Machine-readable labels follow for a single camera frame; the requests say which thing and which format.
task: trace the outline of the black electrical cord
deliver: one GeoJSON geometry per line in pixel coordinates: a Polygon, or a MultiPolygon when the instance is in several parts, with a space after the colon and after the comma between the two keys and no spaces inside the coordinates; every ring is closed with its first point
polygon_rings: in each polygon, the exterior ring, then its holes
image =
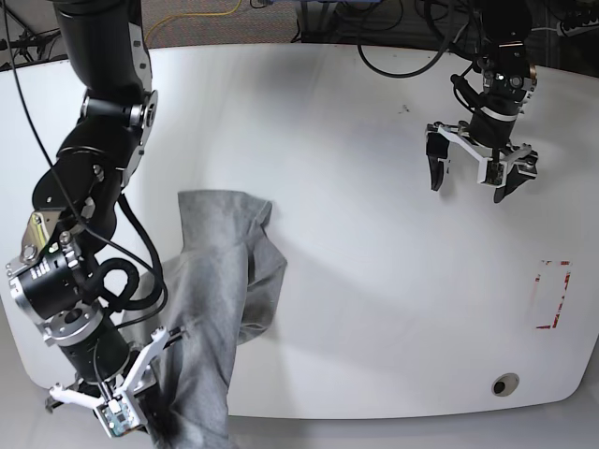
{"type": "MultiPolygon", "coordinates": [[[[3,6],[6,5],[6,0],[3,0],[2,5],[3,6]]],[[[21,83],[19,81],[19,75],[17,74],[17,68],[15,66],[15,60],[14,60],[14,56],[12,54],[12,48],[10,47],[10,32],[8,31],[7,10],[6,10],[5,7],[3,7],[2,9],[4,11],[4,14],[3,14],[4,15],[4,25],[5,25],[5,32],[6,32],[6,37],[7,37],[8,53],[10,54],[10,63],[12,65],[12,73],[13,73],[13,76],[14,76],[14,79],[15,79],[15,84],[17,86],[17,92],[18,92],[19,98],[21,100],[23,112],[25,113],[25,117],[27,118],[27,122],[29,122],[29,127],[31,128],[31,131],[32,131],[34,137],[36,138],[37,145],[39,146],[39,149],[41,150],[42,154],[44,155],[44,158],[46,159],[46,162],[48,163],[48,166],[50,167],[51,174],[54,177],[54,180],[56,181],[56,184],[60,188],[63,196],[65,197],[66,203],[68,204],[69,208],[71,209],[71,212],[75,216],[75,219],[76,219],[77,223],[88,234],[90,234],[92,237],[98,239],[99,241],[101,241],[102,243],[104,243],[106,245],[109,245],[110,247],[114,248],[118,252],[123,253],[124,255],[128,256],[129,258],[135,260],[142,267],[146,268],[153,275],[154,279],[162,287],[162,290],[163,290],[163,299],[162,299],[162,303],[160,304],[159,307],[157,307],[154,311],[151,311],[149,313],[146,313],[143,316],[140,316],[140,318],[137,318],[137,319],[134,319],[134,320],[130,320],[130,321],[127,321],[125,323],[121,323],[118,326],[116,326],[114,329],[122,329],[124,327],[132,326],[132,325],[135,325],[137,323],[141,323],[141,322],[143,322],[145,320],[148,320],[148,319],[152,318],[153,316],[157,315],[159,312],[161,312],[166,307],[167,302],[168,302],[168,289],[167,289],[167,285],[165,284],[165,281],[164,281],[163,277],[161,275],[159,275],[158,272],[156,272],[152,267],[150,267],[141,258],[137,257],[136,255],[134,255],[133,253],[131,253],[127,249],[123,248],[121,245],[119,245],[117,243],[114,243],[113,241],[110,241],[109,239],[106,239],[105,237],[97,234],[93,229],[91,229],[90,226],[88,224],[86,224],[85,221],[81,218],[81,215],[79,214],[79,212],[75,208],[75,205],[73,204],[73,201],[70,199],[70,197],[68,195],[68,192],[66,191],[66,188],[64,187],[64,185],[63,185],[60,177],[58,176],[58,172],[54,168],[54,164],[52,163],[52,160],[48,156],[48,152],[46,151],[46,148],[44,147],[44,144],[42,143],[41,139],[39,138],[39,134],[37,133],[36,127],[35,127],[32,119],[31,119],[31,115],[29,114],[29,108],[27,107],[27,103],[25,102],[25,98],[24,98],[24,96],[22,94],[21,83]]]]}
{"type": "MultiPolygon", "coordinates": [[[[425,20],[424,14],[422,12],[420,12],[420,8],[418,7],[418,2],[424,2],[424,0],[414,0],[414,11],[416,12],[416,14],[418,15],[418,17],[420,19],[425,20]]],[[[462,0],[457,0],[457,3],[458,3],[458,5],[456,6],[456,12],[459,12],[461,14],[468,14],[468,6],[462,0]]],[[[444,7],[446,9],[445,12],[441,16],[433,18],[433,20],[435,22],[440,21],[440,20],[444,19],[445,17],[447,17],[447,14],[448,14],[447,4],[441,3],[438,0],[432,0],[432,4],[436,5],[437,7],[444,7]]]]}
{"type": "Polygon", "coordinates": [[[354,5],[352,5],[351,3],[348,3],[348,2],[342,2],[342,5],[344,7],[346,7],[347,9],[351,9],[351,10],[356,11],[356,12],[366,12],[369,9],[372,9],[373,6],[374,6],[374,4],[370,4],[367,7],[365,7],[364,9],[360,9],[359,7],[355,7],[354,5]]]}
{"type": "MultiPolygon", "coordinates": [[[[377,9],[378,7],[380,7],[383,2],[385,0],[381,1],[381,3],[377,3],[376,5],[374,5],[372,8],[370,8],[368,11],[366,11],[366,17],[370,17],[371,13],[374,12],[375,9],[377,9]]],[[[354,28],[357,28],[360,31],[372,31],[374,33],[378,33],[378,32],[384,32],[384,31],[390,31],[393,28],[397,27],[400,25],[400,23],[402,23],[403,20],[403,12],[404,12],[404,8],[403,8],[403,1],[399,0],[399,5],[400,5],[400,16],[397,18],[397,20],[389,26],[386,26],[385,28],[369,28],[367,26],[364,26],[364,20],[360,21],[360,23],[353,23],[351,21],[349,21],[347,18],[345,18],[344,16],[342,16],[341,14],[335,12],[335,15],[337,16],[337,18],[343,22],[346,23],[350,26],[353,26],[354,28]]]]}
{"type": "MultiPolygon", "coordinates": [[[[162,265],[160,264],[160,256],[158,255],[158,251],[155,246],[153,246],[152,239],[143,228],[143,225],[139,222],[138,217],[135,216],[135,213],[131,210],[131,206],[129,206],[129,202],[124,194],[119,196],[119,206],[123,211],[125,218],[129,221],[129,223],[133,226],[133,228],[138,233],[141,241],[148,250],[150,254],[150,259],[152,260],[152,268],[158,273],[160,276],[163,276],[162,265]]],[[[148,296],[143,299],[138,299],[135,301],[130,301],[126,305],[124,305],[124,309],[127,311],[142,311],[144,309],[148,309],[152,307],[160,298],[162,294],[162,288],[160,284],[156,281],[153,283],[152,291],[148,296]]]]}
{"type": "Polygon", "coordinates": [[[538,0],[538,1],[545,7],[545,9],[549,12],[549,14],[551,14],[555,19],[557,19],[558,21],[564,20],[564,18],[558,16],[555,12],[553,12],[553,9],[551,9],[551,7],[549,6],[549,4],[547,3],[546,0],[538,0]]]}
{"type": "MultiPolygon", "coordinates": [[[[418,17],[422,20],[426,20],[426,18],[424,17],[424,14],[422,14],[420,12],[420,9],[418,8],[418,2],[422,1],[422,0],[414,0],[414,11],[416,12],[416,14],[418,15],[418,17]]],[[[442,19],[444,19],[445,17],[447,17],[448,11],[446,10],[442,15],[440,15],[439,17],[433,17],[432,19],[436,22],[436,21],[440,21],[442,19]]]]}
{"type": "Polygon", "coordinates": [[[252,9],[262,9],[262,8],[264,8],[264,7],[267,7],[267,6],[268,6],[268,5],[261,5],[261,6],[259,6],[259,7],[256,7],[256,6],[254,6],[254,2],[253,2],[252,0],[250,0],[250,7],[251,7],[252,9]]]}
{"type": "MultiPolygon", "coordinates": [[[[439,30],[439,28],[437,28],[437,25],[435,24],[435,20],[432,17],[432,13],[431,13],[432,3],[433,3],[432,0],[424,0],[424,20],[426,21],[427,26],[432,31],[432,33],[435,35],[435,37],[437,37],[437,40],[445,42],[446,36],[444,36],[444,34],[441,33],[441,31],[439,30]]],[[[475,56],[473,54],[462,50],[458,45],[451,42],[451,37],[449,40],[450,40],[450,42],[449,42],[448,48],[451,52],[457,54],[460,58],[463,58],[467,61],[474,60],[475,56]]]]}
{"type": "MultiPolygon", "coordinates": [[[[359,57],[362,59],[364,64],[370,70],[372,70],[373,72],[378,73],[379,75],[382,75],[384,77],[404,80],[407,78],[413,78],[413,77],[417,77],[418,75],[422,75],[423,73],[425,73],[426,71],[431,69],[435,64],[437,64],[439,62],[439,60],[443,56],[443,53],[446,52],[447,48],[449,47],[449,44],[451,43],[451,38],[452,38],[451,32],[453,31],[453,22],[454,22],[454,0],[449,0],[448,7],[449,7],[449,16],[448,16],[449,24],[448,24],[448,30],[447,30],[447,35],[445,37],[445,40],[441,44],[441,47],[437,51],[437,54],[435,54],[435,56],[429,61],[428,64],[419,68],[419,70],[416,70],[414,72],[408,72],[408,73],[390,73],[390,72],[386,72],[386,71],[381,70],[380,68],[377,68],[374,65],[372,65],[370,63],[370,61],[368,61],[368,59],[366,59],[366,55],[364,54],[364,50],[362,49],[362,46],[359,41],[360,37],[361,37],[361,30],[358,32],[358,44],[357,44],[359,57]]],[[[368,19],[368,14],[364,16],[363,21],[365,22],[366,19],[368,19]]]]}
{"type": "Polygon", "coordinates": [[[300,21],[299,21],[299,20],[296,20],[296,24],[297,24],[297,26],[298,26],[298,32],[296,33],[296,35],[295,35],[295,36],[293,36],[293,37],[291,38],[290,42],[291,42],[292,44],[294,44],[294,43],[298,42],[298,41],[301,39],[301,28],[300,28],[300,21]]]}
{"type": "Polygon", "coordinates": [[[51,59],[52,50],[54,50],[54,45],[56,45],[56,41],[58,39],[60,39],[60,35],[58,35],[57,37],[55,37],[54,40],[52,41],[52,43],[50,45],[50,49],[48,50],[48,56],[46,56],[46,61],[49,61],[51,59]]]}

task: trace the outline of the gray cloth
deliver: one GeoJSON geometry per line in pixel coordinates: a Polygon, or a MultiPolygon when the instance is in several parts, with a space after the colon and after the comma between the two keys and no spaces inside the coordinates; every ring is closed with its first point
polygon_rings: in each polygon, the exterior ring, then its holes
{"type": "MultiPolygon", "coordinates": [[[[183,252],[163,264],[168,305],[124,334],[145,342],[158,326],[185,330],[153,364],[162,390],[150,401],[155,447],[231,448],[226,395],[236,345],[270,326],[286,261],[264,232],[268,201],[239,192],[184,192],[179,208],[183,252]]],[[[152,287],[152,276],[142,276],[138,297],[152,287]]]]}

